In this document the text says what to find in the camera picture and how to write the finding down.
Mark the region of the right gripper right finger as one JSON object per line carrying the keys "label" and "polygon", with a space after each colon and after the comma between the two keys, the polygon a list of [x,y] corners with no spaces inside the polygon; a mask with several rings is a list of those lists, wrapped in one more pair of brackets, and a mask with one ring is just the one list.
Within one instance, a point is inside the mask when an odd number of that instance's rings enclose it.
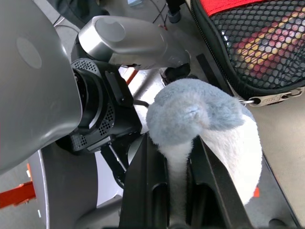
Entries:
{"label": "right gripper right finger", "polygon": [[189,170],[191,229],[253,229],[227,169],[200,137],[193,141]]}

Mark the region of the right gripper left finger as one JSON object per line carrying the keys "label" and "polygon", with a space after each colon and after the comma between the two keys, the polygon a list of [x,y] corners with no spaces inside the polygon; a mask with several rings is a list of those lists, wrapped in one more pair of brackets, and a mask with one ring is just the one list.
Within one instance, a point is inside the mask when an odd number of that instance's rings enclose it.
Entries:
{"label": "right gripper left finger", "polygon": [[119,229],[167,229],[168,224],[167,161],[144,134],[126,172]]}

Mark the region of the grey white plush toy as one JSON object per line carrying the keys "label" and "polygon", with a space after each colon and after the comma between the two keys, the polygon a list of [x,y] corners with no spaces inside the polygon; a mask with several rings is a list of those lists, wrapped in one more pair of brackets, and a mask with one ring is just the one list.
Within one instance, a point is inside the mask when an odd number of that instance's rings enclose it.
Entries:
{"label": "grey white plush toy", "polygon": [[253,197],[263,151],[257,123],[237,98],[199,79],[180,79],[155,96],[146,123],[167,160],[171,225],[185,222],[187,160],[196,137],[225,166],[242,203]]}

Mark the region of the black zip pouch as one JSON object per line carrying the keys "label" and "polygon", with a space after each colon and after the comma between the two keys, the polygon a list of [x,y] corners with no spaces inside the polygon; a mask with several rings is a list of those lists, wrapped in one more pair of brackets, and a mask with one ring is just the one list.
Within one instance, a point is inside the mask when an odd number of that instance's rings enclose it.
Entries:
{"label": "black zip pouch", "polygon": [[191,0],[197,27],[216,64],[244,99],[305,86],[305,45],[262,76],[236,67],[233,45],[305,7],[305,0]]}

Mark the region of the grey robot body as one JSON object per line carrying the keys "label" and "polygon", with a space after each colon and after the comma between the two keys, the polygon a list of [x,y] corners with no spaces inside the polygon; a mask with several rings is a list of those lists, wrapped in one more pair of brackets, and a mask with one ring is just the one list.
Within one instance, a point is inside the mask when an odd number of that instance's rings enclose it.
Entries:
{"label": "grey robot body", "polygon": [[94,229],[121,208],[123,189],[99,151],[76,156],[53,143],[28,163],[46,229]]}

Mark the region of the silver metal zipper pull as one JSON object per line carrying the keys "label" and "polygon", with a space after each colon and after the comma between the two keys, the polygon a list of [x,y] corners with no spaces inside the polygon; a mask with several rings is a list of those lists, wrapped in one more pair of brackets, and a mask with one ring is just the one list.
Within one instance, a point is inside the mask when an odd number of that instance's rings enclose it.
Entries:
{"label": "silver metal zipper pull", "polygon": [[305,87],[299,87],[286,93],[252,97],[247,102],[251,107],[261,107],[265,105],[280,103],[290,98],[299,97],[304,92]]}

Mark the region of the black strip under table edge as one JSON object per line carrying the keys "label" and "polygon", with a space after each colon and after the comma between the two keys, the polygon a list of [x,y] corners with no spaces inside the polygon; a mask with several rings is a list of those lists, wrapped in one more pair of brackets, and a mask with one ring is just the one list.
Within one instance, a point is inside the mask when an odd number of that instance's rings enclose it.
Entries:
{"label": "black strip under table edge", "polygon": [[213,62],[209,62],[206,56],[202,53],[196,56],[196,59],[202,68],[208,82],[221,89],[222,91],[226,92],[227,94],[232,95],[232,91],[223,77],[222,73],[218,69],[217,65],[215,66]]}

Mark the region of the red metal frame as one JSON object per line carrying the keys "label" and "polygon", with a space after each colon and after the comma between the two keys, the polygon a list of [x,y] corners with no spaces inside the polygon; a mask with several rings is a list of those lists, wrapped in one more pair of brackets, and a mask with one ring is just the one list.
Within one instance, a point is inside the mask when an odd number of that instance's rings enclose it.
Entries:
{"label": "red metal frame", "polygon": [[8,206],[18,206],[21,204],[26,204],[30,200],[36,198],[32,175],[31,167],[27,163],[27,174],[30,178],[29,182],[20,184],[19,186],[0,193],[0,209],[6,208]]}

